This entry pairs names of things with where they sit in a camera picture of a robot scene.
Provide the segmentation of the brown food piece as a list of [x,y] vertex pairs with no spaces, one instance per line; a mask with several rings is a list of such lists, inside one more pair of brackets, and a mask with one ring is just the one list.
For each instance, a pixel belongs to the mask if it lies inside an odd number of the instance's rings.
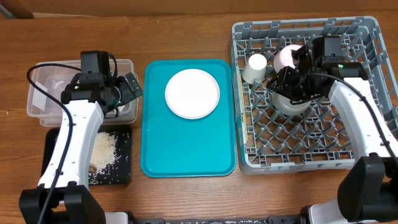
[[96,167],[90,166],[89,173],[92,173],[92,174],[96,173]]

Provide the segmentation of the pink bowl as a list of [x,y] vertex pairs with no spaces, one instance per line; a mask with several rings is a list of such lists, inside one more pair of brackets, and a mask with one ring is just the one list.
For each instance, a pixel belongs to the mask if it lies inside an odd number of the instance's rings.
[[273,60],[273,67],[276,73],[282,70],[284,67],[291,67],[295,68],[294,59],[292,56],[293,50],[298,50],[301,48],[301,45],[288,45],[284,47],[275,57]]

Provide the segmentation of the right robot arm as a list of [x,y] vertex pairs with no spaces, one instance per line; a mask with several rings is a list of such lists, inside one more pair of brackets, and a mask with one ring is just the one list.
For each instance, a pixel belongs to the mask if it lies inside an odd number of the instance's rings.
[[355,163],[336,198],[305,207],[305,223],[372,223],[397,219],[397,139],[377,108],[368,74],[345,60],[337,35],[311,45],[288,45],[274,58],[268,82],[274,106],[283,114],[303,112],[306,103],[328,98],[353,148]]

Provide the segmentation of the grey small bowl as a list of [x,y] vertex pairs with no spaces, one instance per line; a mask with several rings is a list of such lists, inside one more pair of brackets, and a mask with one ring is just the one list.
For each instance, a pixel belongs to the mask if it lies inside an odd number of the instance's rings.
[[272,103],[280,113],[289,116],[301,114],[310,106],[310,102],[293,105],[290,103],[290,99],[276,92],[272,93]]

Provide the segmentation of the pink plate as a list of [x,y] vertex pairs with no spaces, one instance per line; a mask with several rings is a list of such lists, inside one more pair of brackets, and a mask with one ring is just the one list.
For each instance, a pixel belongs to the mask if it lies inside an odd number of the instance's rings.
[[220,101],[220,87],[208,72],[190,68],[176,73],[165,87],[169,109],[184,119],[208,116]]

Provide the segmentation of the white paper cup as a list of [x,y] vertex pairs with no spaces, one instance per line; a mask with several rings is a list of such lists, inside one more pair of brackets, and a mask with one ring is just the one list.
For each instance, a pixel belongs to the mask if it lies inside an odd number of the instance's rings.
[[253,54],[249,57],[242,70],[242,78],[246,83],[262,82],[267,70],[267,59],[262,54]]

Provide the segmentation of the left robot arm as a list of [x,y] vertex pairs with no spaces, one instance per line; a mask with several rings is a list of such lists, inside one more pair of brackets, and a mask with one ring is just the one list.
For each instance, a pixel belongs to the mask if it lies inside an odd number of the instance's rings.
[[88,189],[95,138],[105,116],[143,90],[133,73],[118,74],[106,51],[83,51],[80,65],[60,98],[35,82],[30,85],[62,110],[62,123],[52,156],[34,189],[21,192],[19,208],[26,223],[135,223],[131,212],[105,212]]

